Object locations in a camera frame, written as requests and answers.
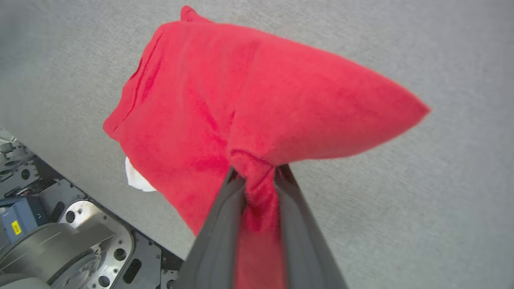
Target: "round hole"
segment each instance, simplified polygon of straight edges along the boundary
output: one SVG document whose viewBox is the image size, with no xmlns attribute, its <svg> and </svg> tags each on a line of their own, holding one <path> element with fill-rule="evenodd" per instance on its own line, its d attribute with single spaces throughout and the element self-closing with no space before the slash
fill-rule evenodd
<svg viewBox="0 0 514 289">
<path fill-rule="evenodd" d="M 25 169 L 22 171 L 22 179 L 29 179 L 30 178 L 30 171 Z"/>
<path fill-rule="evenodd" d="M 116 251 L 114 251 L 114 258 L 116 260 L 123 261 L 126 257 L 127 254 L 125 253 L 125 250 L 123 250 L 122 248 L 116 249 Z"/>
<path fill-rule="evenodd" d="M 170 280 L 166 282 L 166 288 L 171 289 L 173 287 L 173 284 L 175 283 L 175 280 Z"/>
<path fill-rule="evenodd" d="M 67 221 L 68 223 L 73 223 L 73 221 L 75 221 L 75 213 L 74 213 L 74 212 L 72 212 L 72 211 L 68 211 L 68 212 L 66 213 L 66 221 Z"/>
<path fill-rule="evenodd" d="M 100 286 L 102 287 L 107 287 L 109 286 L 111 283 L 111 281 L 109 280 L 109 277 L 107 276 L 100 276 L 100 278 L 98 278 L 98 284 L 100 284 Z"/>
<path fill-rule="evenodd" d="M 18 162 L 20 162 L 20 161 L 19 161 L 19 160 L 12 160 L 12 161 L 8 161 L 8 162 L 6 162 L 6 163 L 5 163 L 5 165 L 6 165 L 7 167 L 10 167 L 10 166 L 14 166 L 14 165 L 16 165 Z"/>
</svg>

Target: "red garment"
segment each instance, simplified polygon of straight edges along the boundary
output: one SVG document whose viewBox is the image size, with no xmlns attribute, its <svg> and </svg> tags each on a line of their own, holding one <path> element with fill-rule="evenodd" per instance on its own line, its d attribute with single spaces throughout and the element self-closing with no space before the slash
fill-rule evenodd
<svg viewBox="0 0 514 289">
<path fill-rule="evenodd" d="M 216 24 L 186 6 L 181 21 L 157 29 L 104 130 L 195 234 L 234 166 L 248 201 L 237 287 L 281 288 L 274 167 L 361 153 L 428 111 L 338 55 Z"/>
</svg>

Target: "yellow sticker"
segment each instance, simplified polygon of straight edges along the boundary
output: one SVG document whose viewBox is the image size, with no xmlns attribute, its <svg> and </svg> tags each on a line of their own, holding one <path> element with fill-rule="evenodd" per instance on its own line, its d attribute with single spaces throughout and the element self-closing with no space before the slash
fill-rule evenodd
<svg viewBox="0 0 514 289">
<path fill-rule="evenodd" d="M 19 234 L 22 233 L 22 229 L 20 228 L 20 225 L 18 224 L 18 221 L 12 222 L 11 226 L 12 226 L 12 229 L 14 230 L 14 233 L 16 235 L 19 235 Z"/>
</svg>

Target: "wrinkled fabric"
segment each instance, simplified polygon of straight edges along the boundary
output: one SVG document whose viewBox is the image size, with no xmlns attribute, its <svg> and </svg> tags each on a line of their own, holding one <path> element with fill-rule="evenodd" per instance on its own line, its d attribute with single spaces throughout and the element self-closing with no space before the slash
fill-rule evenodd
<svg viewBox="0 0 514 289">
<path fill-rule="evenodd" d="M 361 153 L 428 112 L 350 60 L 185 6 L 157 29 L 104 130 L 195 234 L 234 166 L 247 181 L 236 286 L 283 288 L 274 168 Z"/>
</svg>

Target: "red cloth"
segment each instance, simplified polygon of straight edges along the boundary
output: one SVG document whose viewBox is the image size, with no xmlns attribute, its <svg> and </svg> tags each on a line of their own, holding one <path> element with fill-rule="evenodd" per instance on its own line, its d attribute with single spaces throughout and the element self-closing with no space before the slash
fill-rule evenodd
<svg viewBox="0 0 514 289">
<path fill-rule="evenodd" d="M 181 21 L 157 29 L 104 130 L 195 234 L 234 166 L 248 200 L 237 287 L 281 288 L 274 167 L 361 153 L 428 111 L 338 55 L 216 24 L 185 6 Z"/>
</svg>

